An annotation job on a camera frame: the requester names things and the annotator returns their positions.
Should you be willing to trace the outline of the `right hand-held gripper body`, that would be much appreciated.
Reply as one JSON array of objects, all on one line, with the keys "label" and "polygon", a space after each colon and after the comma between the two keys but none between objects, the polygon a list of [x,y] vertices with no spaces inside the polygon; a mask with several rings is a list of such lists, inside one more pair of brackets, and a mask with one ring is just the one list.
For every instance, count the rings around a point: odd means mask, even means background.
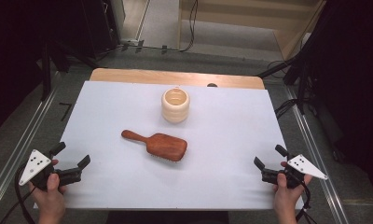
[{"label": "right hand-held gripper body", "polygon": [[319,170],[312,162],[310,162],[302,154],[299,154],[288,160],[282,170],[276,171],[265,167],[261,164],[262,181],[277,185],[278,174],[285,174],[287,187],[294,189],[303,181],[305,175],[311,175],[323,180],[327,180],[328,176]]}]

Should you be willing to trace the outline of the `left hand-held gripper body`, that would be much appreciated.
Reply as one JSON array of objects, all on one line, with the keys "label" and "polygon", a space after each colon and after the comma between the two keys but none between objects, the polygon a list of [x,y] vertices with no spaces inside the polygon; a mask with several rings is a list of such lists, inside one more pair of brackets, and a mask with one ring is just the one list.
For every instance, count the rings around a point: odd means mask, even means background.
[{"label": "left hand-held gripper body", "polygon": [[79,163],[77,168],[56,170],[52,163],[55,155],[57,155],[57,152],[49,151],[42,153],[34,149],[24,166],[18,184],[24,186],[28,182],[31,182],[35,187],[46,190],[48,188],[48,178],[51,174],[59,176],[60,187],[79,182],[82,175],[82,164]]}]

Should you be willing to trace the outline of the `brown wooden scoop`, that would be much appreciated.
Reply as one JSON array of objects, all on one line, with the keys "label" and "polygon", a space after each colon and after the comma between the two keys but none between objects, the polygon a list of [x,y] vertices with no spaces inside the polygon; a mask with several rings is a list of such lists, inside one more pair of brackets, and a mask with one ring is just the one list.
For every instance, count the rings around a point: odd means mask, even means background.
[{"label": "brown wooden scoop", "polygon": [[130,130],[121,132],[121,136],[130,140],[145,143],[146,151],[168,161],[180,161],[187,151],[187,141],[165,133],[155,133],[149,137],[141,136]]}]

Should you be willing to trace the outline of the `cream ribbed cup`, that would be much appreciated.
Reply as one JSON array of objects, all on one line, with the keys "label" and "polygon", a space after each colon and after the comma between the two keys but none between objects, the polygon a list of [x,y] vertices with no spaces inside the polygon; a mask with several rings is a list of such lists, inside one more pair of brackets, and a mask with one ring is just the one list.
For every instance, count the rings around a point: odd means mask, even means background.
[{"label": "cream ribbed cup", "polygon": [[170,123],[179,123],[188,116],[190,97],[180,88],[166,90],[161,97],[161,115]]}]

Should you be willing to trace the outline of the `person's left hand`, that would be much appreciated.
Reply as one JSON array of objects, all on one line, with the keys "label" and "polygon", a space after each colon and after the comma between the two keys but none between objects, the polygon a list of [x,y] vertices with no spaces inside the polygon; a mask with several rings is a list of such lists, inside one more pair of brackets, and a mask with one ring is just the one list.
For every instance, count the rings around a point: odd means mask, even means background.
[{"label": "person's left hand", "polygon": [[63,194],[65,187],[59,187],[60,178],[57,174],[50,174],[47,180],[47,189],[35,189],[35,185],[28,183],[29,190],[38,206],[39,217],[63,217],[65,214],[65,202]]}]

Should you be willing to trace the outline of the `person's right hand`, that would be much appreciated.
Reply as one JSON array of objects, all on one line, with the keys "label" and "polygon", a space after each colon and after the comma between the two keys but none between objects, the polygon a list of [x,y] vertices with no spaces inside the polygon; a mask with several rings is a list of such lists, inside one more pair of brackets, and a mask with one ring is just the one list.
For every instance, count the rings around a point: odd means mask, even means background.
[{"label": "person's right hand", "polygon": [[305,190],[301,185],[294,189],[287,187],[285,174],[277,175],[277,184],[273,186],[275,192],[273,208],[278,217],[296,217],[296,203]]}]

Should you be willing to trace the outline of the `white board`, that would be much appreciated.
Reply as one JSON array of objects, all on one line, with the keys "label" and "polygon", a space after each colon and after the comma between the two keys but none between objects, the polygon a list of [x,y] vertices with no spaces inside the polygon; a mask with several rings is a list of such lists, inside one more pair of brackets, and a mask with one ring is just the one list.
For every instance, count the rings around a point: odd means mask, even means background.
[{"label": "white board", "polygon": [[[280,169],[275,147],[283,135],[265,90],[187,86],[186,120],[161,115],[166,85],[87,81],[68,120],[58,154],[60,169],[90,164],[68,186],[65,204],[75,209],[260,210],[273,191],[254,164],[258,157]],[[121,136],[165,133],[187,141],[182,160],[153,156],[145,143]]]}]

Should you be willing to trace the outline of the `black metal stand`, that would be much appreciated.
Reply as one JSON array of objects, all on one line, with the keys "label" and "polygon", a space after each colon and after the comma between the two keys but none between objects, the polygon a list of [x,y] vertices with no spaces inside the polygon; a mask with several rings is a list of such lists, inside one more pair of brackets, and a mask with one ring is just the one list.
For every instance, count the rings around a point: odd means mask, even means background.
[{"label": "black metal stand", "polygon": [[304,104],[308,102],[305,98],[305,90],[308,86],[308,71],[310,69],[310,58],[313,53],[313,49],[319,42],[326,25],[330,21],[333,14],[330,7],[331,0],[325,0],[325,4],[322,6],[322,11],[319,14],[315,27],[313,28],[310,37],[301,47],[300,51],[288,60],[282,61],[281,63],[268,68],[266,71],[256,75],[256,77],[265,78],[282,69],[288,67],[288,71],[283,77],[283,84],[285,86],[294,84],[299,79],[299,86],[297,91],[297,97],[286,100],[278,108],[274,110],[276,118],[279,119],[285,112],[287,112],[292,106],[297,105],[301,114],[304,115]]},{"label": "black metal stand", "polygon": [[84,56],[82,53],[64,44],[63,42],[52,38],[44,39],[42,41],[41,49],[41,69],[43,83],[41,101],[47,100],[49,94],[52,91],[50,62],[53,62],[59,71],[68,72],[70,63],[66,58],[67,54],[77,58],[79,61],[81,61],[91,69],[96,69],[99,67],[97,63],[89,59],[87,56]]}]

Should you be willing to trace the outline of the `person's dark lap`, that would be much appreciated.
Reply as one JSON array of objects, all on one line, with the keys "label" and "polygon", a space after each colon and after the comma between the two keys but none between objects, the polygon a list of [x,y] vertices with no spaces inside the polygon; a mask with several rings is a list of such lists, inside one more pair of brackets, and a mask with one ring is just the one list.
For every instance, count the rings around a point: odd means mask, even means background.
[{"label": "person's dark lap", "polygon": [[116,211],[105,224],[229,224],[227,212],[217,211]]}]

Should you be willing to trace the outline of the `light wooden table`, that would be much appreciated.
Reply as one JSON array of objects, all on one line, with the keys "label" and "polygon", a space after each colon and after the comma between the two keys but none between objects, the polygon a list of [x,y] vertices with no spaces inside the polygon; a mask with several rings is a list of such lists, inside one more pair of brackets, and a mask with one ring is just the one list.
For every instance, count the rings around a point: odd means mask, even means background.
[{"label": "light wooden table", "polygon": [[176,86],[201,86],[218,88],[238,88],[264,90],[260,77],[201,74],[174,71],[154,71],[142,69],[97,68],[90,75],[90,81],[128,82],[145,84],[165,84]]}]

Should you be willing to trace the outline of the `black equipment case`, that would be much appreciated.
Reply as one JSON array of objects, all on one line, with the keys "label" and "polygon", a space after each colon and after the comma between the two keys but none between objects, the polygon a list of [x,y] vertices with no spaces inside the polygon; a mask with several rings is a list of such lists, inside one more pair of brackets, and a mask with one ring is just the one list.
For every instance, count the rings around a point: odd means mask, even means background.
[{"label": "black equipment case", "polygon": [[80,0],[89,37],[89,56],[114,49],[118,45],[118,33],[111,0]]}]

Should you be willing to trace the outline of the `light wooden cabinet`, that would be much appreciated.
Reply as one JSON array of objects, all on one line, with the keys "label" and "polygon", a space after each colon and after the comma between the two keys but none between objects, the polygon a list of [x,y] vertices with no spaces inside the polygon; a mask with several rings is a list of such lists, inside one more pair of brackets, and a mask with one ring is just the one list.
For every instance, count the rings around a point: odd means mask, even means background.
[{"label": "light wooden cabinet", "polygon": [[271,29],[284,59],[312,32],[326,0],[198,0],[197,21]]}]

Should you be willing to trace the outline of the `metal floor rail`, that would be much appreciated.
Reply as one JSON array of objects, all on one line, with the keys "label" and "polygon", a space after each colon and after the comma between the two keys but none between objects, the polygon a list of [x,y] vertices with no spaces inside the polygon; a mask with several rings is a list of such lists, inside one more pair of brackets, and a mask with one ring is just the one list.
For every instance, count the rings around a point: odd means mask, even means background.
[{"label": "metal floor rail", "polygon": [[[297,105],[294,105],[292,107],[292,111],[297,120],[298,127],[303,136],[312,163],[316,165],[322,172],[329,175],[323,157],[320,153],[320,148],[316,144],[306,116],[301,114]],[[319,182],[322,187],[326,203],[331,211],[335,223],[350,224],[350,221],[345,213],[344,206],[341,202],[340,197],[338,196],[338,191],[336,190],[331,177],[328,177],[327,180],[320,179]]]},{"label": "metal floor rail", "polygon": [[64,72],[56,72],[51,77],[52,89],[44,101],[41,101],[38,90],[32,91],[0,128],[0,202],[64,76]]}]

